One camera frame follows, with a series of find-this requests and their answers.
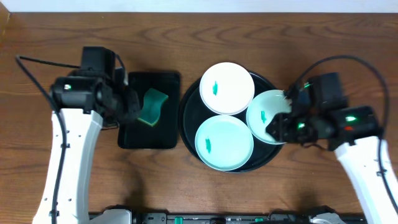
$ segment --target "wood grain surface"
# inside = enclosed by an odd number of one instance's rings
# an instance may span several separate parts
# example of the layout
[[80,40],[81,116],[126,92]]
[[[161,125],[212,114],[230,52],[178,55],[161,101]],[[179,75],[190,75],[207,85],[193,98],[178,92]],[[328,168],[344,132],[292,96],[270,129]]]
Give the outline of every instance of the wood grain surface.
[[4,34],[6,34],[6,26],[9,21],[10,13],[0,2],[0,43]]
[[[44,190],[52,143],[51,111],[17,67],[15,54],[79,64],[81,48],[117,52],[129,71],[178,70],[181,95],[211,65],[232,61],[286,89],[317,60],[354,54],[386,76],[391,91],[387,140],[398,162],[398,15],[393,14],[12,14],[0,52],[0,223],[30,223]],[[27,63],[47,89],[68,73]],[[341,73],[352,105],[381,115],[376,79],[350,61],[311,73]],[[268,213],[329,205],[361,212],[335,155],[285,145],[268,165],[227,174],[196,160],[178,139],[175,149],[126,150],[118,130],[100,133],[90,182],[90,211],[127,204],[138,210]]]

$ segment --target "wire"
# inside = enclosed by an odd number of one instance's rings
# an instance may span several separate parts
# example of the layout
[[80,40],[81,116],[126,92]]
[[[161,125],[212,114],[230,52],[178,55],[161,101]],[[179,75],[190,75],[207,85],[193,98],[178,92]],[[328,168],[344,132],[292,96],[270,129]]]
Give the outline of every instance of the wire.
[[[16,62],[18,66],[25,72],[25,74],[30,78],[30,80],[35,84],[35,86],[40,90],[40,92],[43,94],[44,98],[48,101],[48,103],[51,106],[51,109],[54,111],[55,115],[57,116],[58,122],[60,123],[60,128],[62,132],[62,145],[61,145],[61,156],[60,156],[60,163],[58,166],[58,172],[57,172],[57,177],[55,179],[55,185],[54,185],[54,193],[52,197],[52,206],[51,206],[51,221],[52,224],[57,223],[57,199],[58,199],[58,190],[60,188],[60,181],[61,181],[61,174],[62,174],[62,168],[63,168],[63,162],[65,160],[65,153],[67,149],[67,132],[65,129],[65,124],[63,123],[63,120],[60,116],[59,109],[53,99],[49,96],[49,94],[43,89],[43,87],[40,85],[40,83],[35,79],[35,77],[28,71],[28,69],[25,67],[25,65],[22,63],[21,59],[23,60],[30,60],[32,62],[39,62],[43,63],[44,61],[34,59],[34,58],[28,58],[25,56],[16,56]],[[58,63],[52,63],[52,62],[44,62],[47,65],[55,65],[55,66],[61,66],[63,64],[58,64]]]
[[317,148],[319,148],[319,149],[322,149],[322,150],[326,150],[327,151],[327,149],[325,149],[324,147],[322,147],[321,145],[319,145],[319,144],[317,144],[317,143],[312,143],[312,144],[309,144],[309,145],[304,145],[304,144],[302,144],[301,145],[303,148],[305,148],[305,149],[308,149],[308,148],[310,148],[310,147],[312,147],[312,146],[315,146],[315,147],[317,147]]
[[381,142],[384,138],[384,133],[385,130],[387,128],[387,123],[388,123],[388,117],[389,117],[389,110],[390,110],[390,96],[389,96],[389,91],[388,91],[388,87],[387,87],[387,83],[384,79],[384,77],[381,75],[381,73],[373,66],[371,65],[369,62],[356,57],[356,56],[352,56],[352,55],[335,55],[335,56],[331,56],[331,57],[327,57],[324,59],[321,59],[317,62],[315,62],[313,65],[311,65],[309,68],[306,69],[306,71],[304,71],[301,76],[299,76],[299,78],[295,81],[294,85],[298,85],[301,81],[301,79],[313,68],[315,68],[317,65],[323,63],[323,62],[327,62],[330,60],[336,60],[336,59],[350,59],[350,60],[355,60],[357,62],[359,62],[361,65],[365,66],[366,68],[368,68],[370,71],[373,72],[374,76],[379,80],[380,85],[382,86],[383,89],[383,94],[384,94],[384,112],[383,112],[383,119],[382,119],[382,130],[381,133],[379,134],[378,138],[379,138],[379,145],[377,148],[377,160],[378,160],[378,164],[379,164],[379,173],[381,175],[384,187],[386,188],[387,194],[391,200],[392,206],[394,207],[396,213],[398,214],[398,206],[397,203],[394,199],[394,197],[392,196],[392,192],[391,189],[387,183],[386,180],[386,175],[385,172],[386,170],[383,168],[382,165],[382,158],[381,158]]
[[117,58],[117,60],[119,61],[120,66],[122,66],[123,70],[126,72],[126,68],[124,67],[124,64],[123,64],[123,62],[122,62],[122,60],[120,59],[120,56],[119,56],[118,54],[116,55],[116,58]]
[[272,210],[272,211],[268,214],[268,216],[267,216],[267,221],[271,220],[271,216],[272,216],[276,211],[283,211],[283,210],[282,210],[282,209],[275,209],[275,210]]
[[23,60],[42,63],[42,64],[46,64],[46,65],[54,65],[54,66],[65,67],[65,68],[80,68],[80,66],[77,66],[77,65],[68,65],[68,64],[64,64],[64,63],[48,62],[48,61],[40,60],[37,58],[31,58],[31,57],[26,57],[26,56],[22,56],[22,55],[17,55],[17,57],[19,57],[20,59],[23,59]]

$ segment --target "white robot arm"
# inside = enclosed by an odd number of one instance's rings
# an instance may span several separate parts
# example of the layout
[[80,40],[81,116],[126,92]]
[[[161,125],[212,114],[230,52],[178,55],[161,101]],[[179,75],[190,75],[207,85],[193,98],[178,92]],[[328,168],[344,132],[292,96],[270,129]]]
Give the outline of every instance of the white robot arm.
[[[354,186],[359,202],[369,224],[398,223],[398,214],[391,204],[379,173],[376,136],[355,140],[355,145],[344,143],[335,150]],[[382,141],[381,159],[387,183],[395,200],[398,199],[398,182],[387,151],[387,141]]]
[[[68,149],[65,154],[60,188],[58,191],[59,224],[130,224],[131,212],[128,210],[108,210],[103,215],[89,221],[88,186],[94,148],[103,125],[102,117],[95,111],[84,114],[82,109],[61,109],[68,135]],[[43,197],[33,219],[33,224],[50,224],[52,217],[52,197],[55,179],[61,156],[62,135],[55,114],[52,115],[53,143],[47,181]]]

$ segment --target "green sponge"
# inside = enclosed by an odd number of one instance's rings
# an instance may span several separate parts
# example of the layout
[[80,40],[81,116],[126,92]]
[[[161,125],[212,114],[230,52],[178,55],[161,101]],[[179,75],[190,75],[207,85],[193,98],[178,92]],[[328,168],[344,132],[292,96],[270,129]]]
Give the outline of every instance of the green sponge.
[[150,88],[144,95],[144,107],[138,120],[151,127],[155,126],[159,121],[162,105],[168,98],[166,94]]

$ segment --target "black cable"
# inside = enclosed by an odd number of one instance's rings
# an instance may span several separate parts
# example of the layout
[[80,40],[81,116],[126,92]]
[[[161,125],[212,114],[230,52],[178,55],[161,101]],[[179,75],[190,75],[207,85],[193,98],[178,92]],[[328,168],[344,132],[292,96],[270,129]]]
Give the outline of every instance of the black cable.
[[[57,116],[58,122],[60,123],[60,128],[62,132],[62,145],[60,146],[62,148],[61,151],[61,156],[60,156],[60,163],[58,167],[58,172],[57,172],[57,177],[55,179],[55,185],[54,185],[54,193],[52,197],[52,206],[51,206],[51,221],[52,224],[57,223],[57,199],[58,199],[58,190],[60,188],[60,181],[61,181],[61,174],[62,174],[62,168],[63,168],[63,162],[65,160],[65,153],[66,153],[66,148],[67,148],[67,132],[65,129],[65,124],[62,121],[62,118],[59,113],[59,109],[53,99],[49,96],[49,94],[43,89],[43,87],[40,85],[40,83],[35,79],[35,77],[26,69],[25,65],[22,63],[21,59],[23,60],[30,60],[32,62],[39,62],[40,60],[34,59],[34,58],[28,58],[24,56],[16,56],[16,62],[18,66],[25,72],[25,74],[30,78],[30,80],[35,84],[35,86],[40,90],[40,92],[43,94],[44,98],[48,101],[48,103],[51,106],[51,109],[54,111],[55,115]],[[56,66],[61,66],[61,64],[57,63],[48,63],[45,62],[45,64],[48,65],[56,65]]]
[[120,66],[122,66],[124,72],[126,72],[126,68],[124,67],[124,64],[123,64],[123,62],[122,62],[122,60],[120,59],[120,56],[119,56],[118,54],[116,55],[116,58],[117,58],[117,60],[119,61]]
[[282,210],[282,209],[275,209],[275,210],[272,210],[272,211],[268,214],[268,216],[267,216],[267,221],[271,220],[272,214],[274,214],[276,211],[283,211],[283,210]]
[[301,146],[302,146],[303,148],[305,148],[305,149],[308,149],[308,148],[310,148],[310,147],[312,147],[312,146],[315,146],[315,147],[317,147],[317,148],[319,148],[319,149],[322,149],[322,150],[327,151],[327,149],[325,149],[324,147],[322,147],[321,145],[319,145],[319,144],[317,144],[317,143],[312,143],[312,144],[309,144],[309,145],[301,144]]
[[77,65],[68,65],[68,64],[64,64],[64,63],[48,62],[48,61],[40,60],[37,58],[30,58],[30,57],[26,57],[26,56],[22,56],[22,55],[17,55],[17,57],[19,57],[20,59],[23,59],[23,60],[42,63],[42,64],[46,64],[46,65],[54,65],[54,66],[65,67],[65,68],[80,68],[80,66],[77,66]]
[[387,83],[384,79],[384,77],[381,75],[381,73],[373,66],[371,65],[369,62],[356,57],[356,56],[352,56],[352,55],[335,55],[335,56],[331,56],[331,57],[327,57],[324,59],[321,59],[317,62],[315,62],[313,65],[311,65],[309,68],[306,69],[306,71],[304,71],[301,76],[299,76],[299,78],[295,81],[294,85],[298,85],[301,81],[301,79],[313,68],[315,68],[317,65],[323,63],[323,62],[327,62],[330,60],[336,60],[336,59],[351,59],[351,60],[355,60],[357,62],[359,62],[361,65],[364,65],[366,68],[368,68],[370,71],[373,72],[373,74],[375,75],[375,77],[379,80],[382,89],[383,89],[383,94],[384,94],[384,112],[383,112],[383,119],[382,119],[382,130],[381,133],[379,134],[378,138],[379,138],[379,145],[377,148],[377,160],[378,160],[378,164],[379,164],[379,173],[381,175],[381,178],[383,180],[383,184],[384,187],[386,188],[387,194],[391,200],[392,206],[394,207],[396,213],[398,214],[398,206],[396,201],[394,200],[394,197],[392,196],[392,192],[391,189],[387,183],[387,179],[386,179],[386,175],[385,172],[386,170],[383,168],[382,165],[382,158],[381,158],[381,142],[382,139],[384,138],[384,133],[385,130],[387,128],[387,123],[388,123],[388,117],[389,117],[389,110],[390,110],[390,96],[389,96],[389,92],[388,92],[388,87],[387,87]]

